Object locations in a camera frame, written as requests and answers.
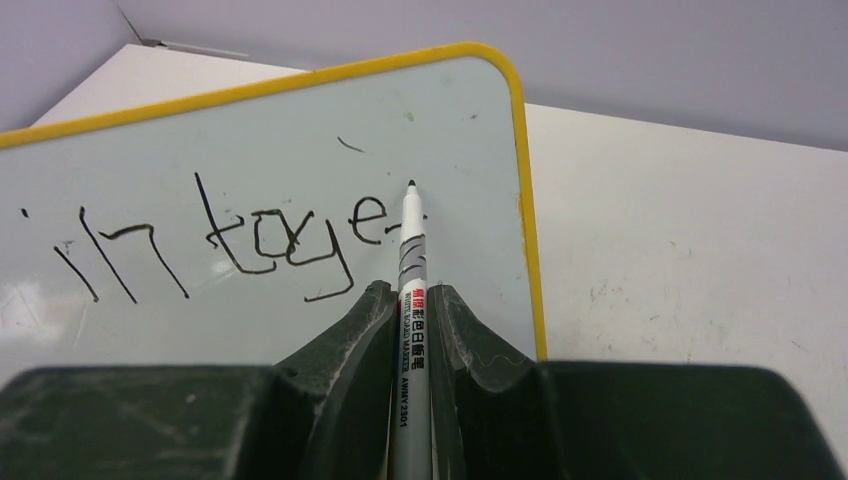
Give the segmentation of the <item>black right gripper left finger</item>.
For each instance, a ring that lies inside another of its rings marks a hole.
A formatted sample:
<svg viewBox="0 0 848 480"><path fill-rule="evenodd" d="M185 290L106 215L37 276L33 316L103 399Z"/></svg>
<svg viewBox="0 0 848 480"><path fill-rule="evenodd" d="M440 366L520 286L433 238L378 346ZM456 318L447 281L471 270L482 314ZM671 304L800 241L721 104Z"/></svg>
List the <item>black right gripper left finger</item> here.
<svg viewBox="0 0 848 480"><path fill-rule="evenodd" d="M272 366L45 367L1 392L5 479L376 479L397 295L372 282Z"/></svg>

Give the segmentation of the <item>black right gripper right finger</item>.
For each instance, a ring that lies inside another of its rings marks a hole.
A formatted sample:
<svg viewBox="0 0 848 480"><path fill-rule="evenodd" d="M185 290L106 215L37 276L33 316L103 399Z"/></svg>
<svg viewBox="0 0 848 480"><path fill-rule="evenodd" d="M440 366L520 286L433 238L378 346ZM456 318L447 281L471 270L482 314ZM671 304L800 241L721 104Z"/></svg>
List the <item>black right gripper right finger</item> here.
<svg viewBox="0 0 848 480"><path fill-rule="evenodd" d="M428 291L442 479L841 479L796 390L751 366L534 361Z"/></svg>

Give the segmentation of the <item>black white marker pen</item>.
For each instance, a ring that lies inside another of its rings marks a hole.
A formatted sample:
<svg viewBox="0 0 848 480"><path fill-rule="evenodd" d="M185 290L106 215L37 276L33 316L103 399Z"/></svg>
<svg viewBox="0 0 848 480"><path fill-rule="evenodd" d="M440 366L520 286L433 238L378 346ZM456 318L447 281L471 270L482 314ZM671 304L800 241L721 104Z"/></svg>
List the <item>black white marker pen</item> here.
<svg viewBox="0 0 848 480"><path fill-rule="evenodd" d="M431 479L432 427L424 213L416 183L403 198L398 274L398 360L389 473Z"/></svg>

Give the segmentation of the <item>yellow framed whiteboard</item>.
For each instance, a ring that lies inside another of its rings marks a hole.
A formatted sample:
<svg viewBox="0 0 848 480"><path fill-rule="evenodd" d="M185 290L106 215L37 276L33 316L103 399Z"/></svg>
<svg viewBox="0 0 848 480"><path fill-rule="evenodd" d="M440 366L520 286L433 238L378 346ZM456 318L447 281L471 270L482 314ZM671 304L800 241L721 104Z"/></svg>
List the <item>yellow framed whiteboard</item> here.
<svg viewBox="0 0 848 480"><path fill-rule="evenodd" d="M263 364L398 276L407 184L429 279L547 354L524 92L457 43L1 136L1 378Z"/></svg>

